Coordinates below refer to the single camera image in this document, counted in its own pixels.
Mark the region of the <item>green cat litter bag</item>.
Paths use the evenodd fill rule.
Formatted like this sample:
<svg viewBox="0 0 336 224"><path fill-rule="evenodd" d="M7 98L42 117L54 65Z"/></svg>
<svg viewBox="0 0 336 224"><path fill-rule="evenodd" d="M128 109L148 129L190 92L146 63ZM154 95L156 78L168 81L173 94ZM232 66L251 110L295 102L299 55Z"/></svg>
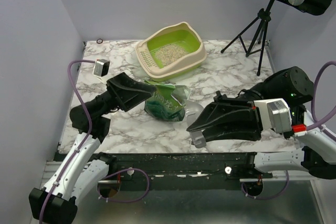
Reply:
<svg viewBox="0 0 336 224"><path fill-rule="evenodd" d="M149 80L145 83L156 88L145 101L144 111L147 114L165 122L180 122L184 119L186 101L191 93L187 86Z"/></svg>

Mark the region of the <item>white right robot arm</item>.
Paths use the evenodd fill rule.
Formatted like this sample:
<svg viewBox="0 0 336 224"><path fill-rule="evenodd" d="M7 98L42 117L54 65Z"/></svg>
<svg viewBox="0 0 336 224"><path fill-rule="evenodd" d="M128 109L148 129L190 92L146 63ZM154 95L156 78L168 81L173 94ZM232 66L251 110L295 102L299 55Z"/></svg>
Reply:
<svg viewBox="0 0 336 224"><path fill-rule="evenodd" d="M278 71L234 97L217 92L187 128L200 132L205 142L258 141L265 130L303 144L293 151L248 153L247 161L232 167L238 178L254 178L276 170L299 170L321 179L335 179L335 134L313 121L305 103L314 85L299 67Z"/></svg>

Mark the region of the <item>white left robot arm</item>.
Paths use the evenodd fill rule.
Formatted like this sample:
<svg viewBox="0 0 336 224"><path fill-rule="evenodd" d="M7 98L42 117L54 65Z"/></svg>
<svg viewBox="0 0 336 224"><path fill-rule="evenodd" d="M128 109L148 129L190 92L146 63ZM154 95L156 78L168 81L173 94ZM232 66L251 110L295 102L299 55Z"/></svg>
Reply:
<svg viewBox="0 0 336 224"><path fill-rule="evenodd" d="M33 188L29 194L33 217L39 223L72 223L78 205L98 181L116 175L114 157L99 154L90 160L109 133L111 120L105 115L127 112L156 91L155 86L137 82L124 72L98 80L106 91L70 110L72 127L78 134L69 153L43 187Z"/></svg>

